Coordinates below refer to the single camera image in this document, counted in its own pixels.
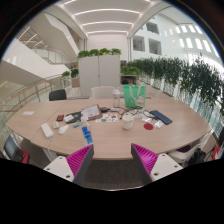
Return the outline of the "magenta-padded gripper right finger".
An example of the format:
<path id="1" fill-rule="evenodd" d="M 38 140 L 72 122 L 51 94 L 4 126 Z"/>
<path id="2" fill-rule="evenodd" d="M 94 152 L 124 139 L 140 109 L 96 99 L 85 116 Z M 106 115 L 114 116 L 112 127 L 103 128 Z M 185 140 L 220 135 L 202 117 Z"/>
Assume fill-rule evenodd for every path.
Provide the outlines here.
<path id="1" fill-rule="evenodd" d="M 182 167 L 166 153 L 156 154 L 134 143 L 131 144 L 131 154 L 144 185 L 182 169 Z"/>

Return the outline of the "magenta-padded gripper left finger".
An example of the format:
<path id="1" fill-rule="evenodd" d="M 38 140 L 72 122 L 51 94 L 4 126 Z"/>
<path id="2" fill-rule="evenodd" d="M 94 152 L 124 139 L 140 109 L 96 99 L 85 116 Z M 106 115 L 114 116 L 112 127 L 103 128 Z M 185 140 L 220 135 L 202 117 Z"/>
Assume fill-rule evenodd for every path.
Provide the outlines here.
<path id="1" fill-rule="evenodd" d="M 67 157 L 58 156 L 44 170 L 76 185 L 83 186 L 93 155 L 94 147 L 88 145 Z"/>

